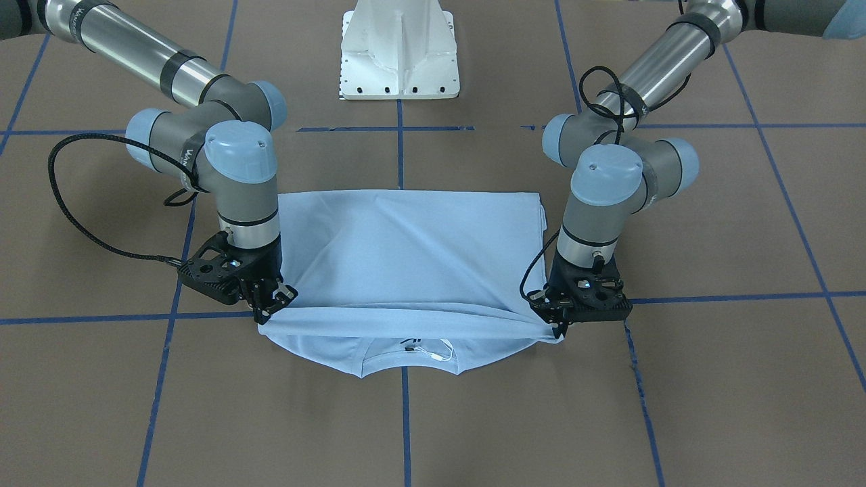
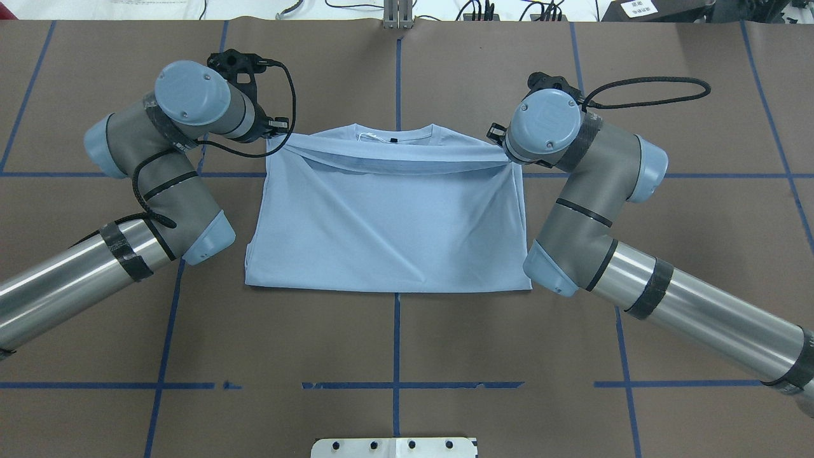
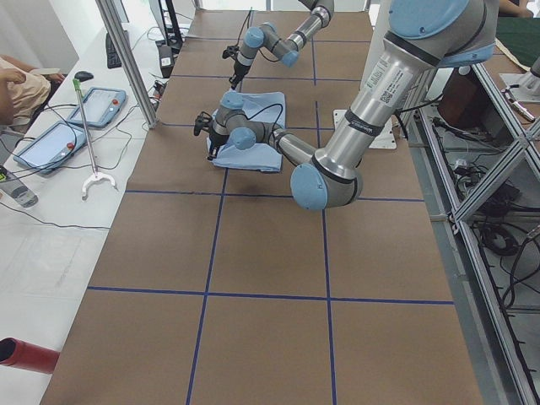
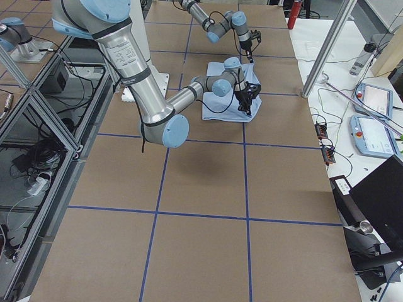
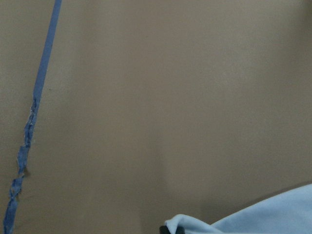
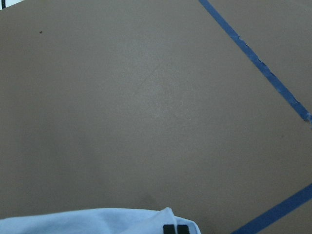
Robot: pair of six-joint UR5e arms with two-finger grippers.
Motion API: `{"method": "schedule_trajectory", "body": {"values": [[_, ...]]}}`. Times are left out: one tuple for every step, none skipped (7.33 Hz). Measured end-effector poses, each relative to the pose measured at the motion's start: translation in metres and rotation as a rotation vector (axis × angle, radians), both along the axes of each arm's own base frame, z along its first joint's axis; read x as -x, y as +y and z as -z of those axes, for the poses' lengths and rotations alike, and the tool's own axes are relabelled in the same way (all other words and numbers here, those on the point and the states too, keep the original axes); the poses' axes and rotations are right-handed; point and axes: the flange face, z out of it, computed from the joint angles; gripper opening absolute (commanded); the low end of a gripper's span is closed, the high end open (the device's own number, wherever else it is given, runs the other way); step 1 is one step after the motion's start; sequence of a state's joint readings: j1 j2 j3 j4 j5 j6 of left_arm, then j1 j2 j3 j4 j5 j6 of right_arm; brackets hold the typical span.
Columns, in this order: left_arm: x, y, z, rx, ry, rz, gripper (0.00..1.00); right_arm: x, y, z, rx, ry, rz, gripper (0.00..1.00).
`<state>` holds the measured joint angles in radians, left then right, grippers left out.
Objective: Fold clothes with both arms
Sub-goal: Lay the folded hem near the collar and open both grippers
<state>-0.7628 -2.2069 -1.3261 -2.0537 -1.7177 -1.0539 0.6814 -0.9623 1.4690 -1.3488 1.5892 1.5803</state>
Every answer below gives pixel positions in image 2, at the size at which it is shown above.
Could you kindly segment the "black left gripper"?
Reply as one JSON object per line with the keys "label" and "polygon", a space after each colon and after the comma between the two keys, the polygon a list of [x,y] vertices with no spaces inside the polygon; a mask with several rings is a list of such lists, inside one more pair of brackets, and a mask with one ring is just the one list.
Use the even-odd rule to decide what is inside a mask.
{"label": "black left gripper", "polygon": [[288,117],[268,117],[265,110],[257,102],[252,104],[254,119],[245,134],[245,142],[255,142],[261,138],[275,138],[288,134],[291,121]]}

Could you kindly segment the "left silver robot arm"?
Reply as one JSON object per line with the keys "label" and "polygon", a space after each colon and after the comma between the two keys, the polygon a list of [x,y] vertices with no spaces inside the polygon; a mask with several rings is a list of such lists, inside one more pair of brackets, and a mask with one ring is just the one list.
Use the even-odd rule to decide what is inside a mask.
{"label": "left silver robot arm", "polygon": [[296,108],[287,65],[229,49],[166,65],[142,98],[93,125],[87,156],[131,208],[2,282],[2,358],[175,261],[203,263],[232,246],[235,229],[189,153],[262,158],[224,142],[286,142]]}

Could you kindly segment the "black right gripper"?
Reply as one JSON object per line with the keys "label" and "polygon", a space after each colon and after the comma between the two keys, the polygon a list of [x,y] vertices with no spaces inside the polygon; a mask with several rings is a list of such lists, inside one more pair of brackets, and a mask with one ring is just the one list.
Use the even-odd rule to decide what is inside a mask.
{"label": "black right gripper", "polygon": [[501,147],[504,153],[507,153],[506,136],[507,127],[503,127],[503,125],[497,123],[492,123],[486,131],[486,138],[495,143],[498,147]]}

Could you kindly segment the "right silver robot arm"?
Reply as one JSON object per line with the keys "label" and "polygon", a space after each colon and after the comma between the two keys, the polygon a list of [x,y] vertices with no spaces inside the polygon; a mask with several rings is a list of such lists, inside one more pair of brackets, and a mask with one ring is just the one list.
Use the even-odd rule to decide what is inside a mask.
{"label": "right silver robot arm", "polygon": [[509,159],[566,183],[524,264],[562,296],[589,293],[637,324],[668,331],[755,378],[812,416],[812,327],[755,304],[811,292],[798,229],[736,198],[750,179],[676,179],[668,154],[556,87],[531,90],[486,136]]}

